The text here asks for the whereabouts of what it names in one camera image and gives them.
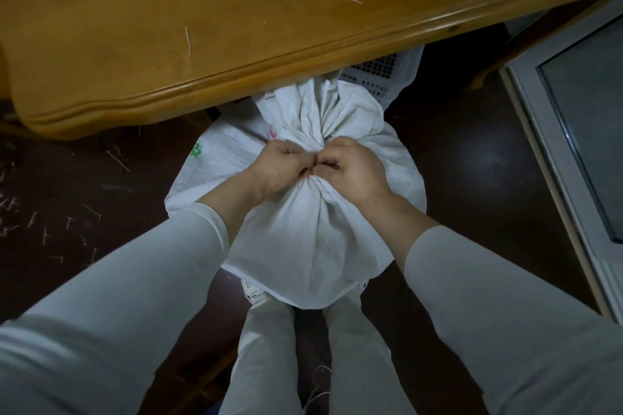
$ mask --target white long-sleeve shirt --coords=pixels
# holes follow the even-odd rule
[[[229,251],[194,204],[0,326],[3,414],[134,414]],[[405,266],[492,414],[623,411],[623,329],[445,227]]]

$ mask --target white plastic crate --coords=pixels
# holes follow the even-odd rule
[[[368,89],[386,110],[401,90],[416,79],[423,46],[379,57],[360,65],[342,69],[341,81],[352,82]]]

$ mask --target wooden floor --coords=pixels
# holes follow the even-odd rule
[[[493,75],[478,91],[460,91],[469,76],[465,66],[482,61],[483,43],[500,37],[499,30],[486,29],[427,46],[415,83],[386,119],[424,176],[433,218],[596,308],[500,79]],[[92,259],[163,221],[164,197],[206,126],[175,119],[67,143],[0,136],[0,193],[19,203],[0,211],[4,226],[19,225],[0,241],[0,318],[17,317]],[[67,217],[73,219],[69,226]],[[156,375],[143,413],[170,406],[184,387],[175,371],[226,348],[238,337],[248,308],[239,281],[219,271],[206,306]],[[419,415],[487,413],[479,388],[436,337],[396,266],[370,282],[362,309],[392,350]],[[319,311],[297,312],[295,326],[305,401],[313,369],[330,364],[330,348]],[[319,372],[316,379],[328,390],[328,374]],[[310,415],[327,413],[327,402],[321,397]]]

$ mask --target leg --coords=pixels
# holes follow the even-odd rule
[[[359,296],[349,297],[323,311],[333,356],[330,413],[415,415],[389,348],[361,312]]]
[[[267,295],[249,309],[221,415],[299,415],[294,311]]]

